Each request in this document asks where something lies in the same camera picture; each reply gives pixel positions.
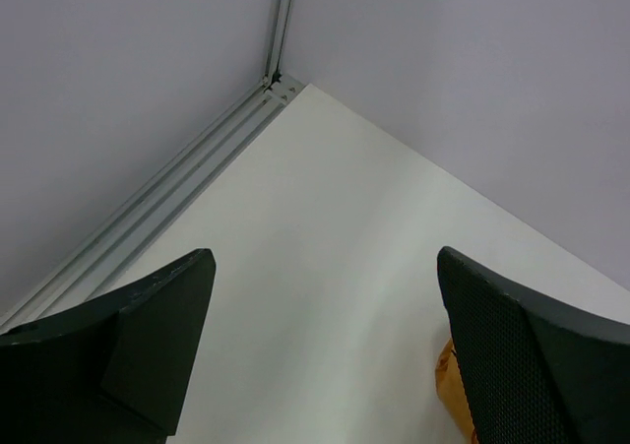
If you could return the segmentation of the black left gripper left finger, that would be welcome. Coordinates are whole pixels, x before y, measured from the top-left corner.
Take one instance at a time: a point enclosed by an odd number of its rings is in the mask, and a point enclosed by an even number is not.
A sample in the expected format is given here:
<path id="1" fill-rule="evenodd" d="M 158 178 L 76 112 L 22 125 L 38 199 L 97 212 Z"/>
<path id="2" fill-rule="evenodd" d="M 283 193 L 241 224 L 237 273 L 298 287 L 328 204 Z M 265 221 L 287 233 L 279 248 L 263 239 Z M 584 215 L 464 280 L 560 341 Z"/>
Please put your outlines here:
<path id="1" fill-rule="evenodd" d="M 177 432 L 216 276 L 209 249 L 1 336 L 4 443 L 163 443 Z"/>

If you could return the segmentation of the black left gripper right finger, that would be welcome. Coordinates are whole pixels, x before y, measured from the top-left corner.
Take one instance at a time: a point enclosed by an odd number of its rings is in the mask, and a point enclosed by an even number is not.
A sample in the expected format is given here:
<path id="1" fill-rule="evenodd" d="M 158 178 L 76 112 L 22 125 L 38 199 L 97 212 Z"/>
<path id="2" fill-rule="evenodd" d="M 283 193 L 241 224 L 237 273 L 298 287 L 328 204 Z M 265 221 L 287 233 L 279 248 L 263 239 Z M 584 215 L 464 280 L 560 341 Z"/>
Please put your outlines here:
<path id="1" fill-rule="evenodd" d="M 452 247 L 437 277 L 481 443 L 626 443 L 629 327 Z"/>

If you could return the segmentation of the tan canvas bag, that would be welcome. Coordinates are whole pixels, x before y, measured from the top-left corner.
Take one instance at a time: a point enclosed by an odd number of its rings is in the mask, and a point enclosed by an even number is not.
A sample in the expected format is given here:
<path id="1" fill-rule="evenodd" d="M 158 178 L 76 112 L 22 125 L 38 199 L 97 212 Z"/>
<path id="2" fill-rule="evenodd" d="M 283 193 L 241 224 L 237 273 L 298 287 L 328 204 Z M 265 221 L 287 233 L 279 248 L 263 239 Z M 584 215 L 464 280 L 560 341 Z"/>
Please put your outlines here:
<path id="1" fill-rule="evenodd" d="M 468 443 L 478 444 L 452 339 L 442 348 L 434 369 L 437 397 Z"/>

